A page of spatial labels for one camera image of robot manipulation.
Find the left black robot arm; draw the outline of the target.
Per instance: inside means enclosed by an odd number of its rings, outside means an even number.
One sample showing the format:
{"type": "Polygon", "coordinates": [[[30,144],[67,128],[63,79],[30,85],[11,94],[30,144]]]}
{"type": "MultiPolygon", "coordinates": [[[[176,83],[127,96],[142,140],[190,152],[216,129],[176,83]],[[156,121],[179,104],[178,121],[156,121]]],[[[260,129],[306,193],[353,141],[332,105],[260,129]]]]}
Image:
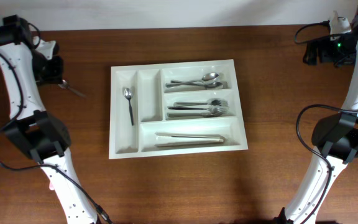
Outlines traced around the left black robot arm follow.
{"type": "Polygon", "coordinates": [[[56,193],[67,223],[99,223],[94,202],[81,187],[71,158],[67,127],[47,112],[39,86],[63,82],[58,44],[33,36],[33,25],[13,15],[0,26],[0,68],[10,115],[0,133],[42,169],[56,193]]]}

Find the steel spoon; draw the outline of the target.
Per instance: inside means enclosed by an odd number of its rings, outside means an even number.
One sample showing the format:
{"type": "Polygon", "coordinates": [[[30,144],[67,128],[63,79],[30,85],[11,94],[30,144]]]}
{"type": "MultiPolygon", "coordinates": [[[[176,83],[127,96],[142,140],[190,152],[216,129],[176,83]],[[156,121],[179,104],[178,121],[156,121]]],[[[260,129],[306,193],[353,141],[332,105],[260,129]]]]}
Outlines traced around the steel spoon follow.
{"type": "Polygon", "coordinates": [[[172,88],[172,87],[176,87],[176,86],[180,86],[180,85],[192,84],[192,83],[196,83],[196,82],[200,82],[203,85],[209,85],[209,84],[212,84],[212,83],[216,82],[218,80],[218,78],[219,78],[218,73],[211,72],[211,73],[205,74],[199,80],[190,80],[190,81],[187,81],[187,82],[179,82],[179,83],[166,83],[165,86],[167,88],[172,88]]]}
{"type": "Polygon", "coordinates": [[[189,86],[199,86],[199,87],[203,87],[205,89],[223,89],[224,87],[224,83],[222,82],[214,82],[212,84],[209,85],[203,85],[200,82],[196,82],[196,83],[192,83],[192,84],[187,84],[189,86]]]}

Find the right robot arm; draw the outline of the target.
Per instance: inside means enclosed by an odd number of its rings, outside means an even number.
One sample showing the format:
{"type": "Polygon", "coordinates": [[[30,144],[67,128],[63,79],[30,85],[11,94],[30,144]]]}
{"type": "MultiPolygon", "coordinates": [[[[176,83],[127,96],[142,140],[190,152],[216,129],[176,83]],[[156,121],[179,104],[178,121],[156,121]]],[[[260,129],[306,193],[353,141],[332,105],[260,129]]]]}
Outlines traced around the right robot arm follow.
{"type": "Polygon", "coordinates": [[[320,25],[328,28],[329,35],[303,41],[303,63],[353,65],[351,84],[340,108],[315,104],[302,109],[305,113],[322,108],[334,114],[316,123],[312,145],[307,148],[312,153],[308,170],[296,195],[273,223],[316,223],[320,206],[335,179],[358,158],[358,5],[352,21],[335,14],[320,25]]]}

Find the small steel teaspoon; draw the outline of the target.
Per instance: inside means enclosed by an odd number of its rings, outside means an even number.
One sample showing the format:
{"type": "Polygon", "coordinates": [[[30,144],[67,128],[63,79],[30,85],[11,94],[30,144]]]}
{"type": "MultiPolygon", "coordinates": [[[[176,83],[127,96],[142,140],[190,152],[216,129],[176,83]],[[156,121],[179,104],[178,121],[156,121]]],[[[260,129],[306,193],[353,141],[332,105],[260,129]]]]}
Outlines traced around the small steel teaspoon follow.
{"type": "Polygon", "coordinates": [[[58,84],[58,86],[64,90],[69,90],[71,91],[72,93],[74,93],[75,95],[77,96],[80,96],[82,98],[85,98],[86,95],[81,93],[80,91],[74,89],[73,87],[70,86],[69,82],[66,81],[66,80],[62,80],[62,82],[60,84],[58,84]]]}
{"type": "Polygon", "coordinates": [[[134,125],[134,114],[133,114],[133,109],[132,109],[132,104],[131,104],[131,99],[133,97],[133,92],[131,91],[130,88],[125,88],[124,89],[124,97],[125,99],[128,101],[129,104],[129,116],[131,119],[131,125],[134,125]]]}

